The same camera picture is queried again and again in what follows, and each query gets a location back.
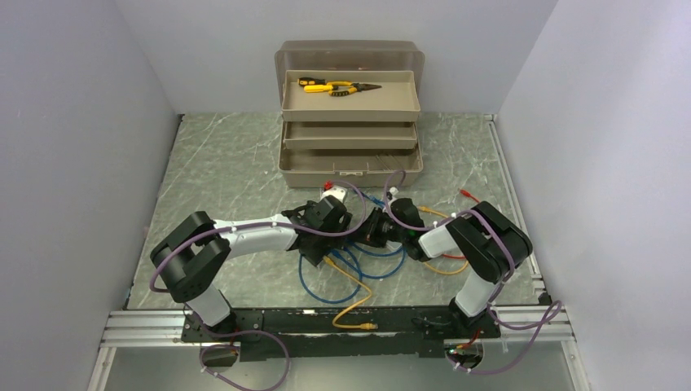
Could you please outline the black network switch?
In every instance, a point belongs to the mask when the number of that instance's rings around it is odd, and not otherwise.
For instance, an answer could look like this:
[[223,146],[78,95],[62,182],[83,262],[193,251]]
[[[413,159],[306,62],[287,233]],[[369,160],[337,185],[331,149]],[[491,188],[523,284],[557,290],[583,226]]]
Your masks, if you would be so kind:
[[317,244],[316,246],[303,245],[299,248],[299,253],[312,266],[318,267],[323,259],[328,256],[333,249],[333,246],[326,244]]

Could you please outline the blue ethernet cable long loop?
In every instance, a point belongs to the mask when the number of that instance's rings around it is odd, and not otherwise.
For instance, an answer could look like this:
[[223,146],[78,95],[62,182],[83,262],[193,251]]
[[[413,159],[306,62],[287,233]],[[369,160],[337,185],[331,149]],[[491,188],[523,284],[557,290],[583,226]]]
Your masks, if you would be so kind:
[[332,266],[321,262],[314,267],[303,256],[298,258],[297,276],[306,294],[325,305],[350,303],[362,290]]

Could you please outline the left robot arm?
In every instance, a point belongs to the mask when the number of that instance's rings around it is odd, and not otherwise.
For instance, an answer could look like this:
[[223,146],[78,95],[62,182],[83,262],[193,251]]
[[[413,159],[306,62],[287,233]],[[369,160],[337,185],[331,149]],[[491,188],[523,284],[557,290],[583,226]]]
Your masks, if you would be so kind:
[[222,342],[235,327],[229,301],[213,284],[225,261],[266,251],[297,251],[318,265],[343,243],[351,219],[334,195],[271,217],[239,222],[194,212],[151,251],[150,259],[164,290],[196,312],[210,340]]

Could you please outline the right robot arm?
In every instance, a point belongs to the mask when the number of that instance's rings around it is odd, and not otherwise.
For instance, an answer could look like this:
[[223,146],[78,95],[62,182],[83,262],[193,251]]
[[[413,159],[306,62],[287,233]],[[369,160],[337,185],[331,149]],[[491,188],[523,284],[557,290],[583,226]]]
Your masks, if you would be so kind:
[[395,199],[384,208],[373,209],[350,240],[373,248],[399,243],[417,261],[459,250],[470,268],[463,287],[450,302],[449,327],[459,338],[468,338],[480,328],[480,317],[499,295],[500,287],[534,249],[528,235],[486,201],[426,226],[411,199]]

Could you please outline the beige plastic toolbox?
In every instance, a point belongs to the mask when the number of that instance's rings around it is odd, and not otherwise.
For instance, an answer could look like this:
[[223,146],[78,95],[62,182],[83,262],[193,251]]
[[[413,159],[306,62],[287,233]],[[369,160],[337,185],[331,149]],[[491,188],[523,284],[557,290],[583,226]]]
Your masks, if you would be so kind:
[[[275,52],[282,130],[279,171],[289,187],[345,179],[381,187],[403,170],[409,186],[424,168],[417,121],[425,55],[414,42],[292,40]],[[300,77],[380,85],[343,97],[306,93]]]

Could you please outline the yellow black pliers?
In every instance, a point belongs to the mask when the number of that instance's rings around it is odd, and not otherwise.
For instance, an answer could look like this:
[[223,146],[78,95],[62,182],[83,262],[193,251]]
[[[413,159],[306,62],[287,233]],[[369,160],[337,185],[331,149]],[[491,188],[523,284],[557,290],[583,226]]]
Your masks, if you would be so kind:
[[304,86],[303,90],[306,93],[328,93],[328,95],[332,97],[343,97],[358,92],[364,92],[367,90],[377,90],[380,88],[381,86],[376,84],[357,83],[349,81],[331,81],[322,85]]

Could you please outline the yellow black screwdriver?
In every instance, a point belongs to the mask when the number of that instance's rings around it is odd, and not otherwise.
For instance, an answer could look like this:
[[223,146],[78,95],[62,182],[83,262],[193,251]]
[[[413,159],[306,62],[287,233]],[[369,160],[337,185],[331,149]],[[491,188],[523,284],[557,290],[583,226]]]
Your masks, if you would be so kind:
[[350,86],[349,81],[327,81],[325,79],[313,77],[300,77],[298,79],[300,86]]

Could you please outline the aluminium frame rail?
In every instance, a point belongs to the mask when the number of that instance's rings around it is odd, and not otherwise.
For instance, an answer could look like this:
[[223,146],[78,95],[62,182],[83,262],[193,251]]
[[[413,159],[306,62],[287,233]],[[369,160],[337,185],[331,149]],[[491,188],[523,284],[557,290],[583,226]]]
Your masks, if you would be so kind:
[[501,239],[527,230],[487,115],[424,113],[412,152],[328,151],[317,183],[291,188],[308,151],[289,151],[277,113],[187,114],[174,141],[128,305],[103,333],[101,389],[117,390],[564,390],[572,389],[566,312],[540,305],[531,251],[496,304],[472,326],[450,302],[480,274],[412,250],[364,253],[350,231],[328,240],[318,266],[308,233],[287,220],[330,181],[348,191],[358,229],[379,200],[425,206],[432,235],[491,224]]

